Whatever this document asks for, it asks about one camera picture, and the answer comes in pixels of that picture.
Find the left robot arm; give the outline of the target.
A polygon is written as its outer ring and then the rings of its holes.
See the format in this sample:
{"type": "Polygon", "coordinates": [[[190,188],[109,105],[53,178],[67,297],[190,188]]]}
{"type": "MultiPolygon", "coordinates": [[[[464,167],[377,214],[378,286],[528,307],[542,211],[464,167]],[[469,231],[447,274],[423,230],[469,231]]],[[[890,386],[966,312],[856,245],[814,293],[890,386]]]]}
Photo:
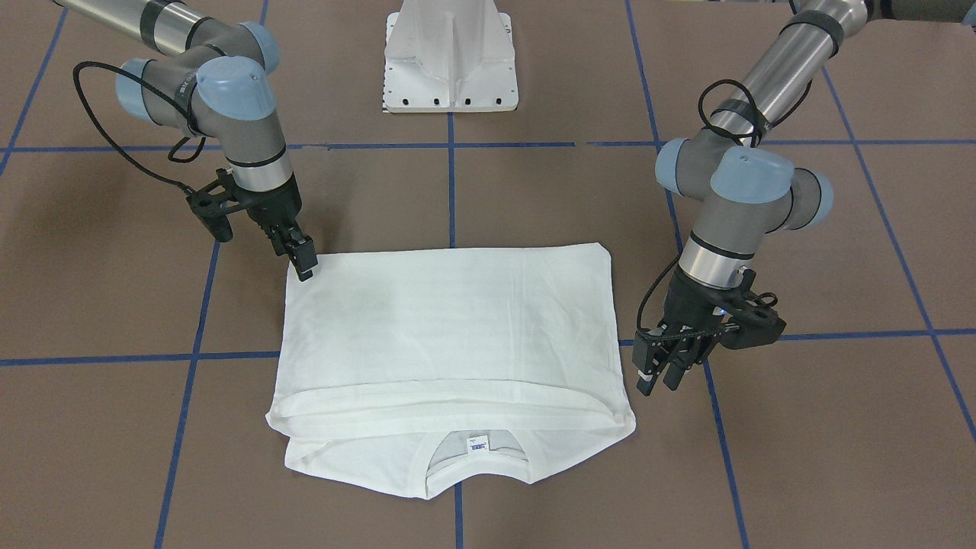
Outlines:
{"type": "Polygon", "coordinates": [[[671,390],[718,346],[754,348],[785,331],[777,296],[753,289],[753,260],[764,236],[815,226],[833,207],[833,188],[815,171],[795,166],[761,143],[805,100],[812,79],[843,41],[867,24],[863,1],[798,1],[771,47],[734,89],[707,111],[698,97],[701,129],[670,140],[657,156],[655,176],[701,211],[679,254],[663,269],[668,281],[655,326],[637,317],[632,362],[637,389],[658,383],[671,390]]]}

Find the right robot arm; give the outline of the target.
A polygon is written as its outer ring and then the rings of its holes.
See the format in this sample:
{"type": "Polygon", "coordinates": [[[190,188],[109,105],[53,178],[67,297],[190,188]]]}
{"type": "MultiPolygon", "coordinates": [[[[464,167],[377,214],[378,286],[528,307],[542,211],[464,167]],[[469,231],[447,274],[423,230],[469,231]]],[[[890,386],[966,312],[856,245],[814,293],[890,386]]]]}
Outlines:
{"type": "Polygon", "coordinates": [[[216,241],[233,238],[229,215],[245,211],[287,256],[300,281],[318,260],[297,222],[302,198],[268,77],[278,42],[257,22],[230,25],[181,1],[63,1],[105,27],[161,53],[111,66],[119,104],[129,114],[181,131],[183,140],[216,140],[226,168],[193,190],[181,181],[193,214],[216,241]]]}

